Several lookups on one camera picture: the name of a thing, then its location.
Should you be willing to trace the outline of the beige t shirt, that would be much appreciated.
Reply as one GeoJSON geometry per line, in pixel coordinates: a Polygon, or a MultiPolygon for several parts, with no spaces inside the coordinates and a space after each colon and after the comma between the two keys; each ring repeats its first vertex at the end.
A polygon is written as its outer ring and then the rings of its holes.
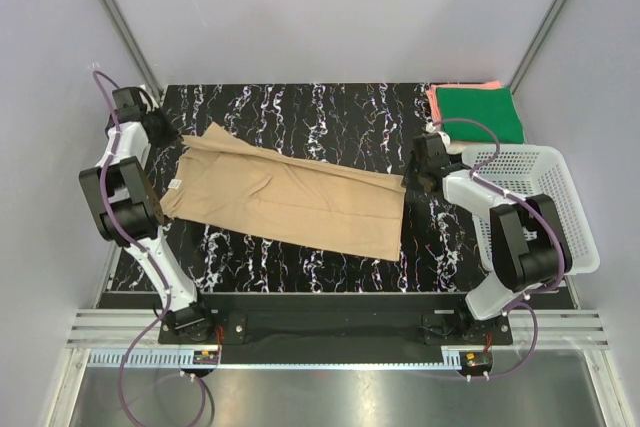
{"type": "Polygon", "coordinates": [[[173,219],[341,254],[400,257],[399,175],[292,158],[213,123],[187,149],[161,199],[173,219]]]}

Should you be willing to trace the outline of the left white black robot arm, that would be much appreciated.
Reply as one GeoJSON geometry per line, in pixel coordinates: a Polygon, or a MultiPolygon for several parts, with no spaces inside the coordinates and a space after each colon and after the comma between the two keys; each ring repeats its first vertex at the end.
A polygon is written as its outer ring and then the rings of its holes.
{"type": "Polygon", "coordinates": [[[166,216],[144,170],[151,148],[167,146],[179,134],[141,86],[113,90],[111,107],[105,151],[79,173],[93,221],[102,238],[129,254],[151,281],[160,296],[162,330],[206,342],[216,319],[168,244],[166,216]]]}

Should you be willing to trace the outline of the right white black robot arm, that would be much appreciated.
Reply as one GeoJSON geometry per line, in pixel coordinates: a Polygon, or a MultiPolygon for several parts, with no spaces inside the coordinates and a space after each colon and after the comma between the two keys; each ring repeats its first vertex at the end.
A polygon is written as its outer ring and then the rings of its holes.
{"type": "Polygon", "coordinates": [[[573,267],[550,196],[524,197],[482,178],[475,168],[450,159],[437,132],[414,138],[402,185],[440,196],[489,224],[492,269],[466,294],[450,322],[463,342],[480,341],[490,321],[529,294],[554,289],[573,267]]]}

